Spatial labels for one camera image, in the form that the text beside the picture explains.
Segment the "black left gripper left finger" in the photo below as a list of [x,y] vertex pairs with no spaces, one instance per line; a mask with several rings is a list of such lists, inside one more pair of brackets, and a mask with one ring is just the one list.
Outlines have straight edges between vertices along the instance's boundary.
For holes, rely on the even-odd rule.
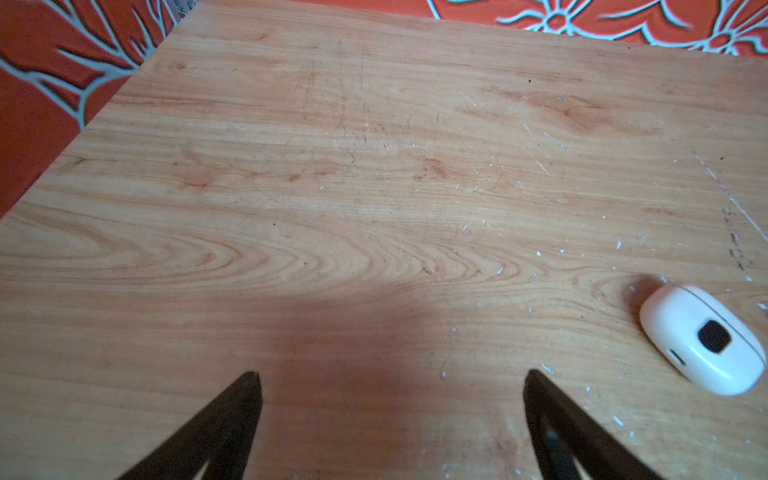
[[260,377],[246,372],[121,477],[242,479],[262,407]]

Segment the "white earbud charging case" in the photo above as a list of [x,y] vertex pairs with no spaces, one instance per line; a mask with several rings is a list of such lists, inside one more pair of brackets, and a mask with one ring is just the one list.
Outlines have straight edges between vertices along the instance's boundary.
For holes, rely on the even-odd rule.
[[724,304],[692,286],[666,284],[640,308],[641,326],[689,381],[723,396],[750,390],[767,369],[755,334]]

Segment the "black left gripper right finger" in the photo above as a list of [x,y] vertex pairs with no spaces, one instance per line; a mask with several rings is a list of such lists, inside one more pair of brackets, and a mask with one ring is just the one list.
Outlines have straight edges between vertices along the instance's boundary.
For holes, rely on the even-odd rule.
[[525,378],[528,430],[544,479],[658,479],[541,371]]

